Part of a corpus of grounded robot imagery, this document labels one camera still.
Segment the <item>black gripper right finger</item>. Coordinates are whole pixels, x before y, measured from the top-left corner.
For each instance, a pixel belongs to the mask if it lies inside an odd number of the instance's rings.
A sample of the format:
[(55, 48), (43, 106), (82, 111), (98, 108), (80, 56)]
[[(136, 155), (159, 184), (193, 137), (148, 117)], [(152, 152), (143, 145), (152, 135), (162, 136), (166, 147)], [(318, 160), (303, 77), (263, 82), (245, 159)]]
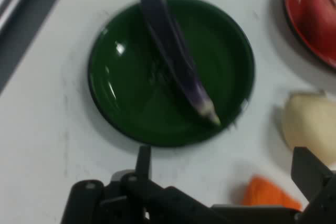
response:
[(335, 224), (335, 172), (306, 147), (295, 147), (291, 179), (309, 202), (297, 223)]

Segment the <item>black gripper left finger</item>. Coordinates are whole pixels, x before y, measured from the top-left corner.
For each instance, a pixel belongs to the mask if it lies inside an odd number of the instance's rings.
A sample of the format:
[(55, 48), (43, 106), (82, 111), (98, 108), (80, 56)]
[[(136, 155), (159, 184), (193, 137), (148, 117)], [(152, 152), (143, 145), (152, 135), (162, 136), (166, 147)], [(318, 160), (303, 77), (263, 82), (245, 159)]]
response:
[(218, 215), (175, 187), (149, 179), (151, 147), (139, 148), (136, 167), (104, 185), (82, 180), (71, 188), (61, 223), (217, 223)]

